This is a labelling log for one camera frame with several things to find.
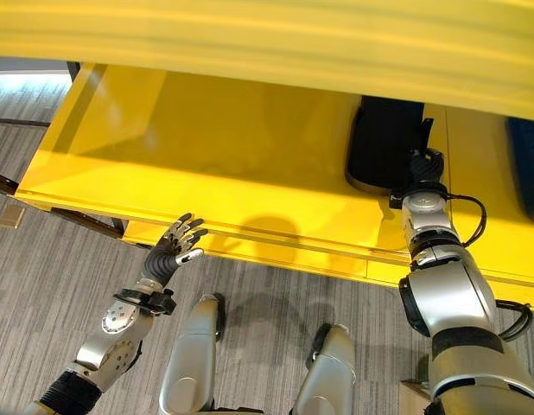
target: yellow tabletop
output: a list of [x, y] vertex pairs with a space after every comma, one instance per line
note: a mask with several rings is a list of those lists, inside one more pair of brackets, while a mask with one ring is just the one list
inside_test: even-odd
[[534, 119], [534, 0], [0, 0], [0, 55]]
[[[131, 219], [125, 238], [143, 243], [191, 211], [212, 230], [209, 252], [396, 284], [409, 261], [400, 213], [344, 179], [358, 105], [348, 93], [88, 65], [16, 197]], [[487, 204], [488, 231], [473, 246], [482, 271], [504, 284], [500, 297], [534, 303], [534, 225], [499, 170], [505, 153], [485, 150], [506, 148], [505, 130], [493, 128], [504, 119], [437, 105], [425, 116], [435, 118], [430, 145], [450, 155], [444, 181]], [[479, 216], [457, 203], [453, 218], [466, 239]], [[511, 230], [524, 235], [529, 265], [505, 255], [523, 249], [507, 248]]]

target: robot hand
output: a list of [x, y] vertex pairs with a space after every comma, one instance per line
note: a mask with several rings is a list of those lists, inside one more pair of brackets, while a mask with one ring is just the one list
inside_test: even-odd
[[191, 214], [181, 216], [151, 249], [144, 261], [143, 278], [165, 286], [179, 266], [203, 253], [200, 248], [193, 247], [207, 230], [191, 231], [204, 223], [204, 220], [191, 219]]
[[136, 363], [154, 318], [170, 315], [175, 309], [173, 291], [164, 289], [165, 285], [179, 266], [203, 253], [194, 245], [207, 230], [194, 231], [203, 220], [191, 218], [191, 214], [183, 215], [151, 248], [140, 279], [130, 289], [114, 295], [116, 301], [85, 340], [75, 361], [39, 402], [26, 409], [26, 415], [86, 414], [102, 393]]

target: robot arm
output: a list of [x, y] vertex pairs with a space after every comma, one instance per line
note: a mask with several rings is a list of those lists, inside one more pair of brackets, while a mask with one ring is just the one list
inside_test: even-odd
[[164, 289], [165, 285], [179, 266], [203, 253], [193, 247], [207, 230], [194, 232], [203, 220], [190, 221], [191, 217], [183, 215], [160, 238], [144, 262], [141, 277], [130, 289], [114, 295], [115, 301], [83, 343], [75, 361], [39, 402], [26, 409], [26, 415], [86, 414], [101, 394], [136, 363], [154, 317], [170, 315], [175, 308], [173, 291]]
[[492, 290], [445, 212], [448, 197], [439, 183], [398, 197], [412, 259], [399, 290], [410, 325], [432, 338], [425, 414], [534, 414], [534, 383], [496, 332]]

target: black object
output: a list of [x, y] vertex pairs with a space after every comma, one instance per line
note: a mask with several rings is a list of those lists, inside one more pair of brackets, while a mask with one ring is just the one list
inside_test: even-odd
[[410, 157], [424, 156], [433, 119], [420, 102], [363, 97], [353, 121], [346, 179], [361, 190], [387, 194], [411, 182]]
[[28, 125], [32, 127], [46, 127], [50, 126], [48, 121], [35, 121], [33, 119], [15, 119], [15, 118], [0, 118], [0, 124], [11, 125]]
[[143, 275], [163, 286], [167, 285], [179, 268], [176, 262], [176, 255], [179, 253], [176, 245], [168, 239], [161, 238], [144, 260]]
[[328, 332], [333, 327], [332, 324], [328, 322], [324, 322], [315, 333], [315, 337], [313, 338], [313, 342], [311, 343], [311, 350], [309, 350], [308, 358], [305, 360], [305, 366], [307, 369], [310, 369], [313, 366], [313, 362], [315, 361], [315, 357], [322, 351], [322, 347], [325, 344], [325, 340], [327, 339]]
[[458, 346], [479, 346], [503, 353], [501, 339], [480, 327], [454, 327], [439, 331], [432, 338], [432, 360], [441, 352]]
[[223, 294], [218, 292], [214, 293], [213, 296], [217, 298], [217, 321], [215, 322], [215, 341], [218, 342], [223, 338], [225, 334], [226, 327], [226, 300]]
[[405, 315], [410, 326], [425, 337], [430, 337], [429, 328], [426, 326], [423, 316], [416, 305], [408, 277], [399, 281], [399, 295], [402, 298], [402, 303], [404, 303]]
[[41, 403], [61, 414], [84, 415], [90, 412], [102, 392], [73, 372], [64, 372], [42, 395]]
[[18, 186], [19, 183], [10, 180], [8, 177], [0, 175], [0, 193], [3, 195], [13, 195]]
[[529, 304], [521, 304], [514, 301], [495, 300], [495, 305], [499, 309], [513, 310], [520, 313], [520, 317], [502, 333], [499, 333], [505, 342], [515, 340], [530, 327], [533, 319], [532, 311]]
[[170, 316], [176, 306], [175, 301], [171, 298], [172, 295], [173, 291], [167, 288], [163, 290], [163, 293], [155, 291], [151, 295], [123, 288], [113, 296], [123, 303], [136, 305], [155, 314], [167, 314]]
[[[432, 246], [439, 245], [458, 245], [462, 243], [451, 232], [444, 231], [425, 231], [419, 233], [414, 237], [409, 244], [409, 251], [412, 258], [414, 258], [419, 252], [424, 251]], [[436, 266], [441, 262], [432, 262], [429, 266]]]
[[98, 219], [94, 219], [88, 214], [82, 214], [81, 212], [62, 209], [60, 207], [52, 207], [50, 209], [50, 213], [55, 214], [56, 216], [60, 216], [65, 220], [69, 220], [70, 222], [76, 223], [77, 225], [82, 225], [83, 227], [87, 227], [89, 229], [92, 229], [93, 231], [97, 231], [103, 233], [104, 235], [111, 236], [112, 238], [123, 238], [123, 232], [119, 231], [111, 225], [108, 225], [107, 223], [104, 223]]
[[442, 401], [437, 399], [424, 409], [424, 415], [446, 415]]
[[473, 378], [464, 378], [464, 379], [458, 379], [458, 380], [452, 380], [451, 382], [446, 383], [445, 385], [440, 386], [434, 396], [437, 398], [444, 392], [450, 391], [451, 389], [455, 389], [456, 387], [462, 387], [462, 386], [472, 386], [476, 385], [476, 380]]
[[524, 210], [534, 220], [534, 121], [507, 119]]

